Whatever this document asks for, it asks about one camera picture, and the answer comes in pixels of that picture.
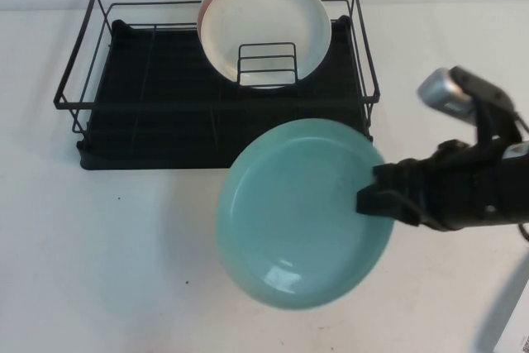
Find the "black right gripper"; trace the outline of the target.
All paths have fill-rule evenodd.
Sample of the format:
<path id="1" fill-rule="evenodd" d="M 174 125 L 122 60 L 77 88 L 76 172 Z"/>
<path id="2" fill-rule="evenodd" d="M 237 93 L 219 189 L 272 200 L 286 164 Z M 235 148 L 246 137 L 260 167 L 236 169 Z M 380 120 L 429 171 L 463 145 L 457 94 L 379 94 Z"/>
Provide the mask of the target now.
<path id="1" fill-rule="evenodd" d="M 494 167 L 502 153 L 500 141 L 473 146 L 446 141 L 428 158 L 378 165 L 375 186 L 356 194 L 356 211 L 436 231 L 499 226 L 503 216 Z M 410 188 L 412 201 L 397 192 Z"/>

